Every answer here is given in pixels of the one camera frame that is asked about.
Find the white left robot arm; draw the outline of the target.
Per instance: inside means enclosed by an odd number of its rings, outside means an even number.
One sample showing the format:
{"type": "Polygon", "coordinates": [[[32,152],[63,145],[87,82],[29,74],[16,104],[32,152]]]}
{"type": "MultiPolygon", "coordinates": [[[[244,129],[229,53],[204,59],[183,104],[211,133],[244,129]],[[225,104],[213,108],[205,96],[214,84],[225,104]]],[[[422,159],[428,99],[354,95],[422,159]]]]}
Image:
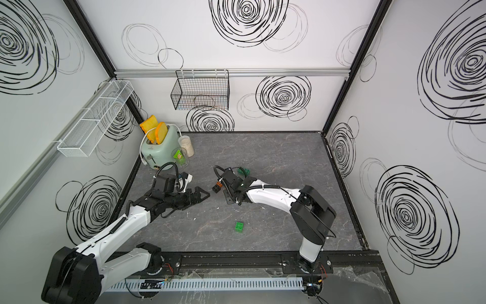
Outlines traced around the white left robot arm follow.
{"type": "Polygon", "coordinates": [[[116,283],[145,271],[157,275],[165,266],[161,248],[144,242],[132,251],[112,258],[135,233],[158,217],[185,210],[210,197],[196,186],[187,187],[188,174],[157,177],[149,191],[129,203],[127,211],[114,223],[75,248],[63,247],[51,261],[41,293],[46,303],[95,303],[116,283]]]}

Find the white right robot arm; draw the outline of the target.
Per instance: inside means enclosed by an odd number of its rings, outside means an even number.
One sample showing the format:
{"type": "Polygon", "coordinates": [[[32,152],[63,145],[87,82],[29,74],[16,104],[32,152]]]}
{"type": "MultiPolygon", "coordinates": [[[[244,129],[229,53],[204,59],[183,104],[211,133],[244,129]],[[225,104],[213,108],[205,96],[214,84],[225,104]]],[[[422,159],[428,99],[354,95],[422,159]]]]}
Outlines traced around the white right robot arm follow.
{"type": "Polygon", "coordinates": [[[213,169],[217,181],[227,191],[229,203],[266,205],[293,218],[302,235],[299,254],[304,261],[316,262],[325,242],[337,237],[332,230],[337,213],[315,188],[306,185],[302,189],[291,189],[247,175],[239,177],[232,168],[216,165],[213,169]]]}

